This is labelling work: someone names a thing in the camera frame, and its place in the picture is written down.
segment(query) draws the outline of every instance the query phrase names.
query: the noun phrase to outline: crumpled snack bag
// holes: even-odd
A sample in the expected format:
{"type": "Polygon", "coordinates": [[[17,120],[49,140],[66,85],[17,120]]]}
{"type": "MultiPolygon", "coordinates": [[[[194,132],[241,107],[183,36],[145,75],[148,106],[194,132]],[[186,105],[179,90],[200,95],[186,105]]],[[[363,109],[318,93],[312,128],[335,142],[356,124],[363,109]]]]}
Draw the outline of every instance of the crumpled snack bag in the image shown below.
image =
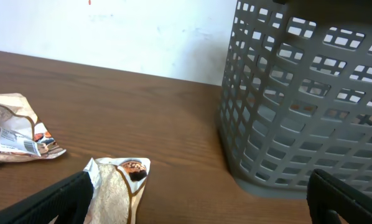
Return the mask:
{"type": "Polygon", "coordinates": [[[65,151],[24,96],[0,94],[0,162],[54,159],[65,151]]]}
{"type": "Polygon", "coordinates": [[[94,191],[84,224],[135,224],[149,170],[146,158],[91,159],[84,171],[94,191]]]}

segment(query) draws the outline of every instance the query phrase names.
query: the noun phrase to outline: white label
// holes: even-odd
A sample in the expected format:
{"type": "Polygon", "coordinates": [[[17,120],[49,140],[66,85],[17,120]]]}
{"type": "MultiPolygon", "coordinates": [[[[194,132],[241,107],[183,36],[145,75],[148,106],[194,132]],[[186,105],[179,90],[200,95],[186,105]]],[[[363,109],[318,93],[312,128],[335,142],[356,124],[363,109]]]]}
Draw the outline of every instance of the white label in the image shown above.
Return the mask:
{"type": "Polygon", "coordinates": [[[4,128],[1,128],[0,132],[0,151],[20,152],[41,156],[36,142],[21,134],[4,128]]]}

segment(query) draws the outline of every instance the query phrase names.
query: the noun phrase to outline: basket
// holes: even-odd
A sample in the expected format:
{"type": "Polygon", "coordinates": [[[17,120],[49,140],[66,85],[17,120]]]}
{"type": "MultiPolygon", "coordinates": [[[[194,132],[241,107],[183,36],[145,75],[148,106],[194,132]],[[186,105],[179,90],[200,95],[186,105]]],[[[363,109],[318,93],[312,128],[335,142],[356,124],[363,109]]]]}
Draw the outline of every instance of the basket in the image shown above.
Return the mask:
{"type": "Polygon", "coordinates": [[[217,121],[253,194],[305,197],[319,168],[372,196],[372,4],[238,1],[217,121]]]}

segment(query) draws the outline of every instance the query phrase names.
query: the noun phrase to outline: wood grain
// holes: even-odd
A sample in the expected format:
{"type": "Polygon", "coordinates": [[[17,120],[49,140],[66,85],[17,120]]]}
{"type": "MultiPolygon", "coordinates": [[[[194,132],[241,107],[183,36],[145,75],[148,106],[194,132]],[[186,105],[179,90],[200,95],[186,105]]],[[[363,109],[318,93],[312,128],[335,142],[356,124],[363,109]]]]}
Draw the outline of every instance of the wood grain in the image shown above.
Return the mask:
{"type": "Polygon", "coordinates": [[[0,164],[0,209],[91,157],[148,157],[137,223],[309,223],[305,200],[242,191],[213,122],[220,87],[0,52],[0,93],[22,93],[68,152],[0,164]]]}

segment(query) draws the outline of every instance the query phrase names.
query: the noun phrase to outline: white background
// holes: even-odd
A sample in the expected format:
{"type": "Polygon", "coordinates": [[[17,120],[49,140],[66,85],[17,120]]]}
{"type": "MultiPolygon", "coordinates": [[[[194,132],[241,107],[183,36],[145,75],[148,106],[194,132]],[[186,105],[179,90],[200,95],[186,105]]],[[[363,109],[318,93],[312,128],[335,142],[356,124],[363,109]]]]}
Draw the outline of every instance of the white background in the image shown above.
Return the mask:
{"type": "Polygon", "coordinates": [[[0,0],[0,50],[220,85],[236,0],[0,0]]]}

